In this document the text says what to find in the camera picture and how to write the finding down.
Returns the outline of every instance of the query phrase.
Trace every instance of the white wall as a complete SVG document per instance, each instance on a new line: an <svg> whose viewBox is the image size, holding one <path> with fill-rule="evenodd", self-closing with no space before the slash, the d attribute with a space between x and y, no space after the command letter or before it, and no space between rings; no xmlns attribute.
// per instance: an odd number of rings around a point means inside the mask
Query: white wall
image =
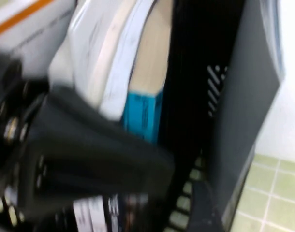
<svg viewBox="0 0 295 232"><path fill-rule="evenodd" d="M256 153L295 160L295 0L281 0L286 77L265 120Z"/></svg>

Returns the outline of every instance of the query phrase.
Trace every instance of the blue book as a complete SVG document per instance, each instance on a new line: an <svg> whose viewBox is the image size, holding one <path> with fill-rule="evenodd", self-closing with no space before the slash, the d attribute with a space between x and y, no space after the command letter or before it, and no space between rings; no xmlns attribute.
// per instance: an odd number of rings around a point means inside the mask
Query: blue book
<svg viewBox="0 0 295 232"><path fill-rule="evenodd" d="M127 131L152 143L158 139L162 92L168 67L172 6L172 0L158 0L147 18L123 116Z"/></svg>
<svg viewBox="0 0 295 232"><path fill-rule="evenodd" d="M162 91L156 96L130 92L124 112L124 127L138 137L157 143L162 112Z"/></svg>

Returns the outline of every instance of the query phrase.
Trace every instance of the white box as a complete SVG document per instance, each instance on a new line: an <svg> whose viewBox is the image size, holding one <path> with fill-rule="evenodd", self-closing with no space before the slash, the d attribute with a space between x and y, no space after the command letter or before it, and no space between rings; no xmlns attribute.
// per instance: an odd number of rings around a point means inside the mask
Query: white box
<svg viewBox="0 0 295 232"><path fill-rule="evenodd" d="M64 40L75 0L10 0L0 7L0 51L19 57L23 75L47 75Z"/></svg>

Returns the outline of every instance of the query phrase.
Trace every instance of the book spine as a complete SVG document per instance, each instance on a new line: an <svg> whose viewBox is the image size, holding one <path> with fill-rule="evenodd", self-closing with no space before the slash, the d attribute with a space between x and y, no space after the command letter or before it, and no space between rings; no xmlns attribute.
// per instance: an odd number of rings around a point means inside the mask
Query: book spine
<svg viewBox="0 0 295 232"><path fill-rule="evenodd" d="M162 91L156 96L128 93L124 128L138 137L157 143L162 110Z"/></svg>

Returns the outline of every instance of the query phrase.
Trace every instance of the orange stripe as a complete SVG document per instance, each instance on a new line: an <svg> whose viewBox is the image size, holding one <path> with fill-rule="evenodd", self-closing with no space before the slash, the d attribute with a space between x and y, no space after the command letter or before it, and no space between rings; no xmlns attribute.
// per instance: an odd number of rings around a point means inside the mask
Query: orange stripe
<svg viewBox="0 0 295 232"><path fill-rule="evenodd" d="M44 6L46 6L52 1L54 0L38 0L37 2L27 7L20 13L14 15L12 18L0 24L0 34L4 33L7 29L13 27L15 24L21 22L22 20L24 20L25 18L27 18L28 16L30 16L37 10L43 8Z"/></svg>

